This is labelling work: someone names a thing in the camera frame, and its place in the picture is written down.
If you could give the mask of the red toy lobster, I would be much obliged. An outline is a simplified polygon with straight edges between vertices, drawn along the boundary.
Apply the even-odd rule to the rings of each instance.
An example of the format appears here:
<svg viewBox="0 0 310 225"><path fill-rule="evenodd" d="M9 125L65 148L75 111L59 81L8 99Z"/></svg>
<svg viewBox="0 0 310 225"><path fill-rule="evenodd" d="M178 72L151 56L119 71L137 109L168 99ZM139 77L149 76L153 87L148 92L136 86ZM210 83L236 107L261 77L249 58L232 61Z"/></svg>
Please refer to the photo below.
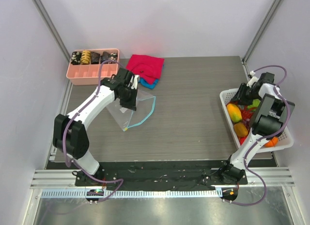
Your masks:
<svg viewBox="0 0 310 225"><path fill-rule="evenodd" d="M253 105L238 105L238 107L241 111L242 120L244 121L249 121L257 109Z"/></svg>

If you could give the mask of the brown toy potato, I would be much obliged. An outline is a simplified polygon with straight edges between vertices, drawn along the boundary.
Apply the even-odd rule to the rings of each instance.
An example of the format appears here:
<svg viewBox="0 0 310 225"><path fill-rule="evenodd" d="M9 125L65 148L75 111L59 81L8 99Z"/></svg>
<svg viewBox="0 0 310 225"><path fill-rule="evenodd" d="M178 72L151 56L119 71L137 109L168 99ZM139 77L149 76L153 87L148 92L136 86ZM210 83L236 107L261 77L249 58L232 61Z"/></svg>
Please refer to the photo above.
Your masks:
<svg viewBox="0 0 310 225"><path fill-rule="evenodd" d="M245 126L245 124L243 124L242 122L239 122L239 123L236 123L234 126L233 126L233 129L236 133L236 135L240 138L242 137L246 137L248 135L248 129L247 127Z"/></svg>

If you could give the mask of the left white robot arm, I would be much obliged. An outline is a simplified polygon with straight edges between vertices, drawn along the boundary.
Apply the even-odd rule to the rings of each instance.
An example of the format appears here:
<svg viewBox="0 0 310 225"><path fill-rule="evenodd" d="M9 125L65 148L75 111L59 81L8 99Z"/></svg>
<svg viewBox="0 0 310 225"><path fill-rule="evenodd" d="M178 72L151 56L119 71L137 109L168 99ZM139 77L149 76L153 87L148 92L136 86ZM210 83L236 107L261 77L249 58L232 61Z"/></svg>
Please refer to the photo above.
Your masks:
<svg viewBox="0 0 310 225"><path fill-rule="evenodd" d="M135 111L138 78L131 71L119 68L112 77L100 79L94 92L79 107L67 115L58 114L54 120L53 146L64 154L66 165L74 162L93 186L102 182L104 173L90 153L87 129L98 114L116 100L121 107Z"/></svg>

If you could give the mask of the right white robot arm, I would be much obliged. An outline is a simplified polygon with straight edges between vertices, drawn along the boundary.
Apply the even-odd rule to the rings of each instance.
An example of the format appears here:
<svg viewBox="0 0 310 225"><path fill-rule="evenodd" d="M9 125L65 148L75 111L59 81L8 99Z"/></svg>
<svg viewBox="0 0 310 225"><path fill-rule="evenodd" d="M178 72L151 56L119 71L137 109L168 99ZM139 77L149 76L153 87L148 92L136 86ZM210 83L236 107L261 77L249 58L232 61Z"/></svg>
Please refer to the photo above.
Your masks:
<svg viewBox="0 0 310 225"><path fill-rule="evenodd" d="M233 135L237 151L219 169L224 184L236 184L246 177L245 170L260 149L282 135L295 104L286 101L274 83L274 74L266 72L242 83L231 99L220 93L220 101Z"/></svg>

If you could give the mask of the green toy lime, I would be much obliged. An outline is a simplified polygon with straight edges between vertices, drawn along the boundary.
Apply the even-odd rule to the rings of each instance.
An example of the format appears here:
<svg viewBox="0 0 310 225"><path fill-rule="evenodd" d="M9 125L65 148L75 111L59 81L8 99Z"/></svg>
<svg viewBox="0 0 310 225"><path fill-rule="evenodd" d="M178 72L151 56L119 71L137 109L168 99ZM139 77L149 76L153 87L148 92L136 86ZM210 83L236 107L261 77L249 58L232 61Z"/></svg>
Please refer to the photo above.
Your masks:
<svg viewBox="0 0 310 225"><path fill-rule="evenodd" d="M260 102L261 102L261 101L260 101L259 99L254 99L254 100L252 101L252 104L250 104L250 105L247 106L247 110L256 109L256 108L259 106Z"/></svg>

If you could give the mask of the blue folded cloth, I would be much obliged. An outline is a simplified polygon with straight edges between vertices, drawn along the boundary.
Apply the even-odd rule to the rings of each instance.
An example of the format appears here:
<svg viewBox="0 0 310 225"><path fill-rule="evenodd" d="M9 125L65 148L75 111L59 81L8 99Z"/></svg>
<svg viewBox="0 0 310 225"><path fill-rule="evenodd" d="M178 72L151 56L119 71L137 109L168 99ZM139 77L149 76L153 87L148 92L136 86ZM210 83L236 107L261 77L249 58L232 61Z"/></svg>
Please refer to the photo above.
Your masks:
<svg viewBox="0 0 310 225"><path fill-rule="evenodd" d="M158 84L159 80L156 79L152 84L149 84L145 79L140 78L140 84L148 89L154 89Z"/></svg>

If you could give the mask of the purple toy grapes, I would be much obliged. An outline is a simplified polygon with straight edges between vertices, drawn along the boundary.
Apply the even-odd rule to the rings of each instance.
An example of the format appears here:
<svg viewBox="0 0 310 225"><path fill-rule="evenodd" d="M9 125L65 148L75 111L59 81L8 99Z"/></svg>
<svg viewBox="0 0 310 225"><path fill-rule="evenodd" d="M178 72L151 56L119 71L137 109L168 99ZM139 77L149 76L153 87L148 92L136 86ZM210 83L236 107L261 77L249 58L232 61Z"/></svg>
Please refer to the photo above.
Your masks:
<svg viewBox="0 0 310 225"><path fill-rule="evenodd" d="M250 119L243 120L243 124L249 129L250 128Z"/></svg>

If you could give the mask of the red folded cloth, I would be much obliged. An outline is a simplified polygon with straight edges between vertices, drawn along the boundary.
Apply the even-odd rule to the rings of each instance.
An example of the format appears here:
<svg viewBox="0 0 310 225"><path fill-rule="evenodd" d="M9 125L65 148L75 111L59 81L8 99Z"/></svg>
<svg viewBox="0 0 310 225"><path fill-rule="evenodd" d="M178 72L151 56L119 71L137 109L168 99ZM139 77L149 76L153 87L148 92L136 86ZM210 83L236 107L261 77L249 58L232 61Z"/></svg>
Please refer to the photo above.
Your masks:
<svg viewBox="0 0 310 225"><path fill-rule="evenodd" d="M164 58L135 54L129 59L126 69L152 84L156 79L161 78L164 61Z"/></svg>

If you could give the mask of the black dotted sock roll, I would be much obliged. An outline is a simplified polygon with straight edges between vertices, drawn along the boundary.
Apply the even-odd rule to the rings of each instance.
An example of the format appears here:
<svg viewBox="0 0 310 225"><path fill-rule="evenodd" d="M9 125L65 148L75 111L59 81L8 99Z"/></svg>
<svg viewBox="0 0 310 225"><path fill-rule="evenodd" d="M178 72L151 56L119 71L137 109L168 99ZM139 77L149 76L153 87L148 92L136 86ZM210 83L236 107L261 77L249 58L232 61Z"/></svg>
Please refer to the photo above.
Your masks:
<svg viewBox="0 0 310 225"><path fill-rule="evenodd" d="M116 64L118 61L118 52L110 52L108 58L109 64Z"/></svg>

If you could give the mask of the black patterned sock roll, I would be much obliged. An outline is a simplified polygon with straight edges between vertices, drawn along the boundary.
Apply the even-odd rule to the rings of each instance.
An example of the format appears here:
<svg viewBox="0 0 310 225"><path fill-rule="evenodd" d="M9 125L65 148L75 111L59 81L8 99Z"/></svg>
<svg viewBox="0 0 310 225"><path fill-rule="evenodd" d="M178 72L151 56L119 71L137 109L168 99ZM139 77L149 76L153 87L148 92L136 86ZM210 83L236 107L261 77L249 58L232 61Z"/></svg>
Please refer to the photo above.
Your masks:
<svg viewBox="0 0 310 225"><path fill-rule="evenodd" d="M103 53L100 56L100 64L109 60L109 58L110 58L110 53L103 51Z"/></svg>

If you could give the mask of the pink compartment tray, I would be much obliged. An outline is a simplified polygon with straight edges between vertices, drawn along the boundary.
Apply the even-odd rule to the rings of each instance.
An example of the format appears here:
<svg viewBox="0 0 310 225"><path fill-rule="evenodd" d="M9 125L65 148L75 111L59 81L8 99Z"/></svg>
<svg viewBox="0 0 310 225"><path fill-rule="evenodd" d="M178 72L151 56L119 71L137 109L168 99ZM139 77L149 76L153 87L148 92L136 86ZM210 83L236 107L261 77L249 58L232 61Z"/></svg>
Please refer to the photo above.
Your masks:
<svg viewBox="0 0 310 225"><path fill-rule="evenodd" d="M110 49L87 49L89 51L103 53L106 51L110 52L118 52L118 61L120 57L120 51L116 48ZM73 85L96 85L98 83L98 76L101 78L110 77L117 73L119 68L119 64L109 64L109 60L99 63L99 64L88 64L88 65L71 65L69 62L66 77L71 81Z"/></svg>

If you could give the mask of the yellow striped sock roll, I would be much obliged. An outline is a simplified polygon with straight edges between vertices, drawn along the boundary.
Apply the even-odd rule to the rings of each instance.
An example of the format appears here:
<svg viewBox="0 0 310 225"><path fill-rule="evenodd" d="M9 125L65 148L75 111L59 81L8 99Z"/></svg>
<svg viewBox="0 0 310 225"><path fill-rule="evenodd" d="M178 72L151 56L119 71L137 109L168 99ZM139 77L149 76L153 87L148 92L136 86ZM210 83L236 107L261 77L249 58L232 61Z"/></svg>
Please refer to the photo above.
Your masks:
<svg viewBox="0 0 310 225"><path fill-rule="evenodd" d="M91 51L83 50L80 58L81 65L88 65L91 63Z"/></svg>

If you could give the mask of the white plastic basket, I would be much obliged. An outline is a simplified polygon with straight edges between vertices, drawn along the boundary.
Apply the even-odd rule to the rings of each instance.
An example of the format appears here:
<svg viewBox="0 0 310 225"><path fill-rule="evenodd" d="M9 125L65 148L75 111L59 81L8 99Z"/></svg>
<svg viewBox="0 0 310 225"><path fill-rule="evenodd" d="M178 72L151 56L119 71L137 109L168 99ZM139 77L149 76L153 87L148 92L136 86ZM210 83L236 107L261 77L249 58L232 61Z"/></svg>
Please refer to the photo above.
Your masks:
<svg viewBox="0 0 310 225"><path fill-rule="evenodd" d="M222 91L220 93L219 97L220 97L220 101L221 101L221 104L222 104L222 109L223 109L226 121L228 123L230 132L232 134L234 143L235 143L237 149L239 149L241 147L241 145L240 145L238 137L235 134L235 131L233 129L233 122L231 121L230 116L228 114L228 111L226 109L226 105L235 96L235 94L237 93L237 90L238 90L238 88L224 90L224 91ZM265 152L284 150L284 149L287 149L287 148L291 148L293 146L293 144L294 144L294 139L293 139L293 137L292 137L288 127L286 127L284 129L283 133L279 136L279 141L278 141L278 143L274 147L267 148L267 147L263 146L257 152L258 153L265 153Z"/></svg>

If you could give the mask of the black floral sock roll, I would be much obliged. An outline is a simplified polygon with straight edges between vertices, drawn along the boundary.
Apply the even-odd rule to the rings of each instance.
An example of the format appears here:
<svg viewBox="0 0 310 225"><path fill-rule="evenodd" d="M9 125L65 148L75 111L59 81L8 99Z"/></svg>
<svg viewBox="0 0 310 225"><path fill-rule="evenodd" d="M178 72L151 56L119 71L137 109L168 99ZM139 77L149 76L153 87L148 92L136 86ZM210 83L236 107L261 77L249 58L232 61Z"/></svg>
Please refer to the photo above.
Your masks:
<svg viewBox="0 0 310 225"><path fill-rule="evenodd" d="M82 56L81 51L72 52L70 64L71 65L81 65L81 56Z"/></svg>

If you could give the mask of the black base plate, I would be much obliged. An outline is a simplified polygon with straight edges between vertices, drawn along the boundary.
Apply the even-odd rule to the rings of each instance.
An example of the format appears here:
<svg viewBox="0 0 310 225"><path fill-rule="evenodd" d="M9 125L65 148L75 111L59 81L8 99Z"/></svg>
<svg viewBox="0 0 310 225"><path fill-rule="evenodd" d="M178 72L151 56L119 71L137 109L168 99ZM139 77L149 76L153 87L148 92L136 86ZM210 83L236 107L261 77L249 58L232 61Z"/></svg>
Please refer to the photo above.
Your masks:
<svg viewBox="0 0 310 225"><path fill-rule="evenodd" d="M73 171L76 186L106 187L119 191L203 191L216 186L246 185L244 170L227 161L146 161L102 162L102 174L96 182L82 171Z"/></svg>

